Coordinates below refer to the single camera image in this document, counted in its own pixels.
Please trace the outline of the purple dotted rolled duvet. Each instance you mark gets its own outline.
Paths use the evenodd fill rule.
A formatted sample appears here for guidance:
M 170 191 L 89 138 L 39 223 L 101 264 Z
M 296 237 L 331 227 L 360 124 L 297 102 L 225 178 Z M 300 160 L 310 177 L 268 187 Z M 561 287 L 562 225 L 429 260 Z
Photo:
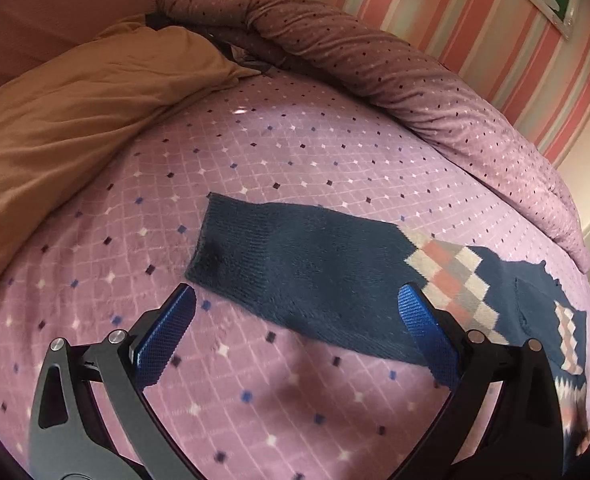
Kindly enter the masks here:
M 156 0 L 169 20 L 335 80 L 491 188 L 590 270 L 560 174 L 499 110 L 440 62 L 316 0 Z

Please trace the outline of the navy argyle sock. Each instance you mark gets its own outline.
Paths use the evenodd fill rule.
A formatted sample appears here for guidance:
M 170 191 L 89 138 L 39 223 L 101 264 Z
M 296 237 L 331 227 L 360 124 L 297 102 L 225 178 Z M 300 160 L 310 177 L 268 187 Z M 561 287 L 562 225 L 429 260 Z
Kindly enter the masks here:
M 469 326 L 498 344 L 535 338 L 544 347 L 559 400 L 563 461 L 571 463 L 587 427 L 587 314 L 572 307 L 544 262 L 504 261 L 476 246 L 466 248 L 466 262 L 475 266 L 466 285 L 480 300 Z
M 416 284 L 466 330 L 480 300 L 466 246 L 331 209 L 210 194 L 187 279 L 275 325 L 367 356 L 421 364 L 398 313 Z

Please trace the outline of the purple diamond bed sheet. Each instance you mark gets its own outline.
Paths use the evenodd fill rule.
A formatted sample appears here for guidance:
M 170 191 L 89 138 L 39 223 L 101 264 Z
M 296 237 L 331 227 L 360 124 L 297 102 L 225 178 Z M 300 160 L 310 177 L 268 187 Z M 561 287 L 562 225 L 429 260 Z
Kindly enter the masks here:
M 196 315 L 145 394 L 211 479 L 386 478 L 448 396 L 403 332 L 408 282 L 468 330 L 544 344 L 567 458 L 590 419 L 590 285 L 566 252 L 383 113 L 273 70 L 141 134 L 6 269 L 16 460 L 51 341 L 127 330 L 182 281 Z

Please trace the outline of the tan brown pillow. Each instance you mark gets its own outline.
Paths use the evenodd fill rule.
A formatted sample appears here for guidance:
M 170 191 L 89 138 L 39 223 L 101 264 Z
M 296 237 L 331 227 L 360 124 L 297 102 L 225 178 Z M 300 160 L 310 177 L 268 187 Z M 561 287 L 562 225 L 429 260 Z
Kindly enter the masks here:
M 0 276 L 143 129 L 252 76 L 204 37 L 135 15 L 0 87 Z

